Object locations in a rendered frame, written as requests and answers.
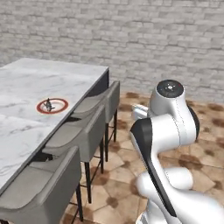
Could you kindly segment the grey upholstered bar stool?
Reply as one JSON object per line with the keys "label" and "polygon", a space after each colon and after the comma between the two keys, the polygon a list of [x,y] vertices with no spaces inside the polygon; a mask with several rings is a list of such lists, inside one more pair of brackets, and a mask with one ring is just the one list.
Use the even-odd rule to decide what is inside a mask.
{"label": "grey upholstered bar stool", "polygon": [[66,149],[79,147],[80,161],[85,165],[88,202],[92,202],[90,161],[97,147],[100,147],[100,165],[103,172],[103,136],[105,132],[105,108],[100,106],[79,121],[63,123],[46,143],[44,153],[54,156],[61,155]]}
{"label": "grey upholstered bar stool", "polygon": [[111,137],[116,141],[117,110],[119,102],[120,82],[117,80],[101,94],[86,97],[72,113],[72,117],[84,118],[99,106],[103,105],[105,107],[105,160],[109,159],[109,141]]}
{"label": "grey upholstered bar stool", "polygon": [[47,162],[26,166],[0,195],[0,224],[60,224],[80,194],[81,161],[73,147]]}

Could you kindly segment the dark grey fish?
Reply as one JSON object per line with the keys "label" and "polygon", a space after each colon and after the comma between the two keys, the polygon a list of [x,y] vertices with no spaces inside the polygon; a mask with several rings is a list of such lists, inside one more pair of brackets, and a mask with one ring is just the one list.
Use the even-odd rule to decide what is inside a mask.
{"label": "dark grey fish", "polygon": [[47,112],[51,112],[54,109],[54,107],[51,104],[50,99],[47,99],[45,101],[44,106],[45,106],[45,109],[46,109]]}

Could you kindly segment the red rimmed white plate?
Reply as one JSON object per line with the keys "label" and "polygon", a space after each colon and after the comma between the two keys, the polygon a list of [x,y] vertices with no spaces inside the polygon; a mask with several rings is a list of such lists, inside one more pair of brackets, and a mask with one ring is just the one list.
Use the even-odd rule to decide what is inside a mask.
{"label": "red rimmed white plate", "polygon": [[[54,107],[54,109],[51,112],[47,112],[46,107],[44,106],[44,103],[46,102],[47,99],[50,99],[51,104]],[[48,114],[48,115],[58,114],[68,108],[68,102],[64,99],[61,98],[47,98],[47,99],[41,101],[36,107],[36,110],[41,114]]]}

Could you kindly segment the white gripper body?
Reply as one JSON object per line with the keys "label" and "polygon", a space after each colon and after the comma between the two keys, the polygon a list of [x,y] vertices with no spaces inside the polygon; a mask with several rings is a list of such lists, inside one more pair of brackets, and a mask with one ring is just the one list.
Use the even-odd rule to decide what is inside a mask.
{"label": "white gripper body", "polygon": [[134,104],[132,106],[132,115],[135,121],[144,119],[148,116],[148,108],[141,104]]}

